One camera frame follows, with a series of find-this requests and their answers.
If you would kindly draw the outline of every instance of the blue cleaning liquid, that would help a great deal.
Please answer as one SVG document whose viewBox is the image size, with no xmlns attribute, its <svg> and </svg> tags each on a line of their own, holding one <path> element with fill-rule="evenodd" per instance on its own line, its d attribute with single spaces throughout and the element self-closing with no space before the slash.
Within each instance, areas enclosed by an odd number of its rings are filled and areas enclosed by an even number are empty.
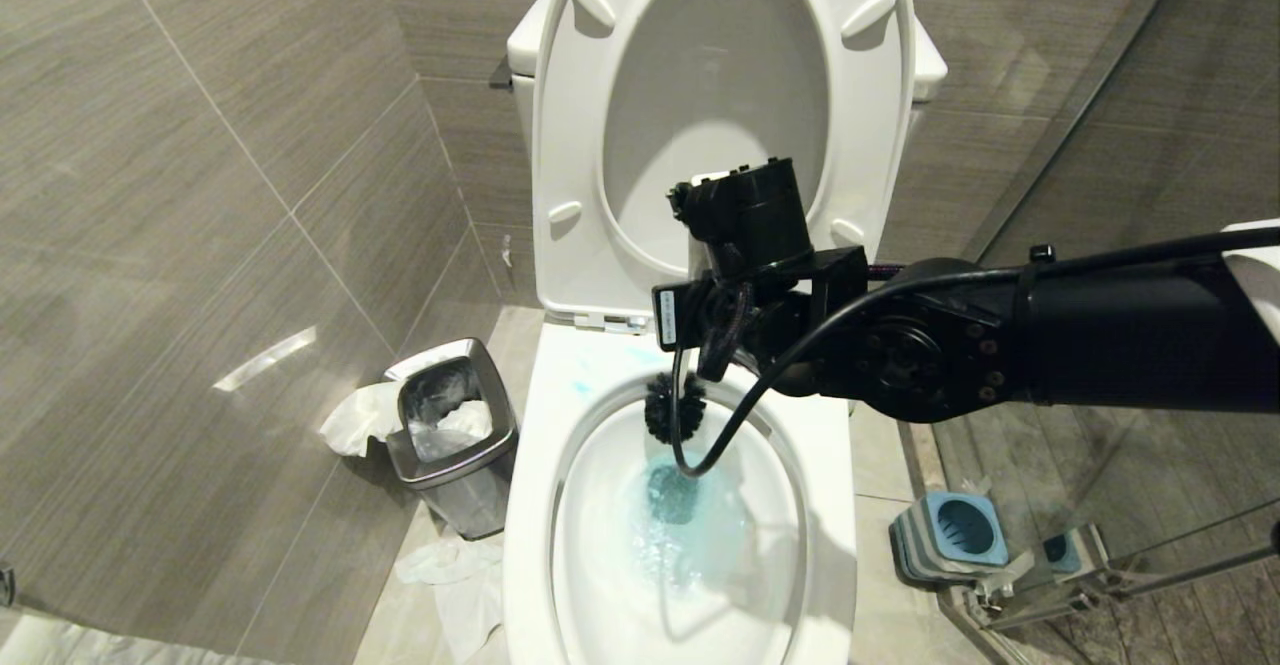
<svg viewBox="0 0 1280 665">
<path fill-rule="evenodd" d="M 724 472 L 686 478 L 667 451 L 649 460 L 628 492 L 632 555 L 645 578 L 677 592 L 727 579 L 746 541 L 748 515 Z"/>
</svg>

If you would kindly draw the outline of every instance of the robotic arm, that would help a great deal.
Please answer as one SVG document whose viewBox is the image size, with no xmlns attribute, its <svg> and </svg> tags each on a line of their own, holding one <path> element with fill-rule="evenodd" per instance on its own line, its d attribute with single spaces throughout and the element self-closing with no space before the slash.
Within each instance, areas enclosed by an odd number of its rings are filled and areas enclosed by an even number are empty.
<svg viewBox="0 0 1280 665">
<path fill-rule="evenodd" d="M 1280 334 L 1222 256 L 1280 246 L 1280 228 L 1065 261 L 1038 246 L 1018 269 L 948 258 L 900 269 L 868 265 L 860 246 L 814 251 L 790 159 L 680 183 L 668 199 L 710 265 L 653 292 L 673 381 L 690 347 L 701 379 L 718 382 L 731 361 L 759 375 L 723 442 L 686 473 L 714 464 L 768 387 L 923 423 L 1009 400 L 1280 411 Z M 1275 288 L 1280 272 L 1263 270 Z"/>
</svg>

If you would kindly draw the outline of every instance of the cable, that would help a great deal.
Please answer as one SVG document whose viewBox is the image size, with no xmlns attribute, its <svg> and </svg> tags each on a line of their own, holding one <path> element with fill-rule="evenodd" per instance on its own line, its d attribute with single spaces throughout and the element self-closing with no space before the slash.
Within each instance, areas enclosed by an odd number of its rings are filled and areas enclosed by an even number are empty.
<svg viewBox="0 0 1280 665">
<path fill-rule="evenodd" d="M 1167 240 L 1158 242 L 1155 246 L 1138 246 L 1130 247 L 1130 249 L 1116 249 L 1114 252 L 1103 252 L 1102 254 L 1089 254 L 1084 258 L 1078 260 L 1064 260 L 1061 263 L 1039 263 L 1038 278 L 1061 278 L 1066 274 L 1079 274 L 1079 272 L 1093 272 L 1093 270 L 1101 269 L 1124 269 L 1130 267 L 1130 265 L 1140 263 L 1155 263 L 1160 260 L 1171 258 L 1189 258 L 1189 256 L 1197 254 L 1221 254 L 1224 251 L 1229 249 L 1252 249 L 1252 247 L 1266 247 L 1266 246 L 1280 246 L 1280 228 L 1254 228 L 1254 229 L 1242 229 L 1242 231 L 1220 231 L 1212 235 L 1202 237 L 1188 237 L 1183 240 Z M 677 402 L 680 400 L 678 391 L 678 377 L 680 377 L 680 363 L 684 356 L 684 350 L 680 347 L 680 338 L 676 338 L 676 353 L 672 359 L 672 448 L 676 454 L 676 464 L 680 465 L 680 472 L 685 473 L 690 478 L 700 478 L 701 474 L 707 474 L 719 457 L 724 454 L 724 448 L 736 435 L 737 428 L 745 422 L 746 416 L 750 414 L 753 407 L 764 396 L 764 393 L 777 382 L 777 379 L 782 377 L 786 368 L 800 359 L 806 350 L 813 347 L 814 341 L 826 338 L 827 332 L 836 329 L 845 322 L 845 320 L 859 315 L 861 311 L 870 308 L 870 306 L 877 304 L 879 301 L 887 301 L 890 297 L 896 295 L 913 295 L 916 292 L 938 290 L 942 286 L 972 286 L 972 285 L 995 285 L 996 283 L 1015 283 L 1018 281 L 1019 274 L 1023 272 L 1023 267 L 1015 269 L 991 269 L 991 270 L 978 270 L 978 272 L 955 272 L 946 274 L 946 276 L 937 278 L 923 278 L 918 281 L 908 283 L 886 283 L 879 290 L 868 292 L 865 295 L 858 297 L 858 299 L 849 302 L 844 308 L 836 309 L 835 313 L 828 315 L 823 322 L 819 322 L 817 327 L 810 329 L 805 332 L 800 340 L 796 340 L 794 345 L 788 347 L 782 356 L 778 356 L 773 364 L 765 372 L 760 373 L 760 377 L 750 386 L 742 400 L 735 407 L 733 413 L 730 416 L 728 422 L 724 423 L 719 436 L 716 439 L 714 445 L 703 457 L 701 463 L 698 465 L 690 465 L 685 460 L 684 448 L 680 446 L 680 423 Z"/>
</svg>

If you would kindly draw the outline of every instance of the wall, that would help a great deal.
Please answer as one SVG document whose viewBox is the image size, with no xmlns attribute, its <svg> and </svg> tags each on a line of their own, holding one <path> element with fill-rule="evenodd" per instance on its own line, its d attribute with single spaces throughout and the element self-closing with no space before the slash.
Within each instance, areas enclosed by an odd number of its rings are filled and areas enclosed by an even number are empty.
<svg viewBox="0 0 1280 665">
<path fill-rule="evenodd" d="M 974 242 L 1007 214 L 997 205 L 1016 201 L 1010 191 L 1020 194 L 1056 150 L 1082 92 L 1149 1 L 915 0 L 951 77 L 905 156 L 881 258 L 977 254 Z M 490 269 L 512 301 L 536 306 L 515 104 L 486 87 L 532 0 L 394 3 Z M 511 267 L 500 258 L 507 237 Z"/>
<path fill-rule="evenodd" d="M 389 1 L 0 13 L 0 552 L 22 602 L 349 661 L 410 509 L 384 460 L 314 431 L 499 309 Z"/>
<path fill-rule="evenodd" d="M 1280 0 L 1164 0 L 989 260 L 1280 215 Z"/>
</svg>

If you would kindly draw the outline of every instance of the trash can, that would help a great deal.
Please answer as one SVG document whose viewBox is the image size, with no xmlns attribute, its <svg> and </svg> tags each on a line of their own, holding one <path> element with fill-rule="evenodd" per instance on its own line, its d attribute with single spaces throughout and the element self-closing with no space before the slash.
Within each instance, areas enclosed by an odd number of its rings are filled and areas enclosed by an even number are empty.
<svg viewBox="0 0 1280 665">
<path fill-rule="evenodd" d="M 403 379 L 398 404 L 403 427 L 387 439 L 399 481 L 462 538 L 502 532 L 518 432 L 507 387 L 484 343 L 466 338 L 434 347 L 388 373 Z M 438 428 L 463 402 L 475 400 L 489 405 L 488 436 L 465 441 Z"/>
</svg>

